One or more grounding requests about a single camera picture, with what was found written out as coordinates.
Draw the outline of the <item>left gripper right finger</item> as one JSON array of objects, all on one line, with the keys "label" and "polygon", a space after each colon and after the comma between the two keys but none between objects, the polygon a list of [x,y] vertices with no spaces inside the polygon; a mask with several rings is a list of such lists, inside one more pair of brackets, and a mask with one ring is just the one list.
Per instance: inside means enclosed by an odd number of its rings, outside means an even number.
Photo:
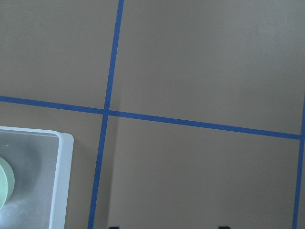
[{"label": "left gripper right finger", "polygon": [[218,226],[218,229],[230,229],[230,227],[229,226]]}]

